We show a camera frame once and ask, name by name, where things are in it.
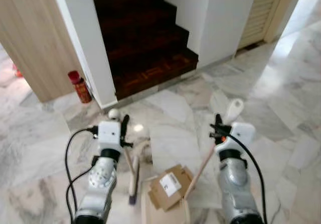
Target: black cable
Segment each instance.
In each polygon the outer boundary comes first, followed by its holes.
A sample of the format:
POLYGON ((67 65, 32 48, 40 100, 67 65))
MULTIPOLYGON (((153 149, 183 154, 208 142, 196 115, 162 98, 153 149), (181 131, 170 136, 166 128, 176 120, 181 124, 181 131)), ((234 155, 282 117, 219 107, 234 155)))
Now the black cable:
POLYGON ((69 210, 69 215, 70 215, 70 224, 73 224, 73 215, 72 215, 72 210, 71 210, 71 206, 70 206, 70 202, 69 202, 69 190, 71 188, 71 186, 73 185, 73 183, 79 179, 80 177, 82 177, 83 175, 87 174, 90 170, 92 169, 92 167, 90 167, 88 170, 80 173, 78 176, 76 176, 72 181, 71 184, 68 185, 67 190, 66 190, 66 202, 67 202, 67 207, 69 210))
MULTIPOLYGON (((71 176, 70 176, 70 171, 69 171, 69 167, 68 167, 68 150, 69 150, 69 146, 71 144, 71 141, 72 139, 80 132, 82 131, 88 131, 88 128, 85 128, 85 129, 80 129, 78 131, 76 131, 69 139, 68 141, 68 144, 67 144, 67 147, 66 147, 66 151, 65 151, 65 167, 66 167, 66 172, 67 172, 67 177, 68 177, 68 181, 69 181, 69 185, 71 186, 71 192, 72 192, 72 196, 73 196, 73 199, 74 199, 74 205, 75 205, 75 211, 77 211, 77 198, 76 198, 76 193, 75 193, 75 189, 74 189, 74 186, 72 184, 72 180, 71 180, 71 176)), ((67 208, 68 208, 68 211, 70 213, 70 216, 71 216, 71 220, 72 220, 72 210, 71 210, 71 207, 70 207, 70 204, 69 204, 69 201, 67 202, 67 208)))
POLYGON ((223 131, 220 129, 220 126, 218 125, 211 125, 217 132, 219 132, 220 134, 224 135, 224 136, 228 136, 230 137, 232 140, 234 140, 236 143, 238 143, 244 150, 245 152, 248 154, 248 156, 250 157, 250 159, 252 160, 257 173, 259 174, 260 177, 260 182, 261 182, 261 192, 262 192, 262 211, 263 211, 263 219, 264 219, 264 223, 268 224, 267 222, 267 218, 266 218, 266 203, 265 203, 265 188, 264 188, 264 179, 263 179, 263 175, 261 172, 261 169, 259 167, 259 165, 257 164, 254 156, 251 154, 251 152, 248 150, 248 148, 238 139, 236 139, 234 136, 230 135, 229 133, 223 131))

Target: red can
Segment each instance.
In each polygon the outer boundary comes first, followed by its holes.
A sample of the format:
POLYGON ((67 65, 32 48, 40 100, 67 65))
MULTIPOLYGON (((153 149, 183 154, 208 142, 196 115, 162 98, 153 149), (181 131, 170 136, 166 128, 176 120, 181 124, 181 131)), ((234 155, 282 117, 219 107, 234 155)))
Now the red can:
POLYGON ((78 97, 80 98, 80 101, 82 103, 90 102, 91 95, 88 91, 85 80, 82 77, 80 77, 79 73, 77 71, 71 71, 68 73, 68 77, 72 85, 74 85, 74 88, 78 94, 78 97))

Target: white label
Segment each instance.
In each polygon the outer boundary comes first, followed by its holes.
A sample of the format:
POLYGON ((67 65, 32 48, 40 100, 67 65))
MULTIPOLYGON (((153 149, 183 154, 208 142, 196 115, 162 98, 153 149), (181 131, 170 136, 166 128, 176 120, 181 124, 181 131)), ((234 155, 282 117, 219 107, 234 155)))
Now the white label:
POLYGON ((160 179, 159 182, 168 197, 172 196, 176 191, 178 191, 182 187, 172 172, 160 179))

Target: broom handle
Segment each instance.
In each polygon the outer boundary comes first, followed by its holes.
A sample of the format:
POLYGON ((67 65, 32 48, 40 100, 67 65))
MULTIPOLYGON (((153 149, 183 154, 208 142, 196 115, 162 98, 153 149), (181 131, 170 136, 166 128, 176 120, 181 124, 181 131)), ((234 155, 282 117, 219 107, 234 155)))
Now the broom handle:
POLYGON ((125 154, 125 158, 126 158, 127 164, 129 165, 129 169, 130 169, 132 175, 135 175, 135 171, 134 171, 134 168, 132 166, 132 162, 131 162, 130 155, 129 155, 129 152, 127 150, 127 147, 124 147, 124 154, 125 154))
POLYGON ((184 200, 187 200, 187 198, 189 197, 191 191, 193 190, 193 188, 195 187, 197 181, 199 180, 205 166, 207 165, 207 163, 209 162, 210 158, 212 157, 212 155, 214 154, 215 152, 215 144, 212 145, 212 147, 210 148, 208 154, 207 154, 207 157, 203 160, 202 164, 201 164, 201 167, 199 169, 199 172, 197 173, 196 176, 194 176, 192 182, 190 183, 190 186, 189 188, 187 189, 186 191, 186 194, 184 196, 184 200))

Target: wooden staircase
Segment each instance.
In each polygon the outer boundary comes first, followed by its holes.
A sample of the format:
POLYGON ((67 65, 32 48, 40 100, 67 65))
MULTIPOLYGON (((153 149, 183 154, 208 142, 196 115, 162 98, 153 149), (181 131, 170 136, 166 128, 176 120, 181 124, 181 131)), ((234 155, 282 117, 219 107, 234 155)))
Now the wooden staircase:
POLYGON ((117 99, 196 68, 189 32, 164 0, 94 0, 117 99))

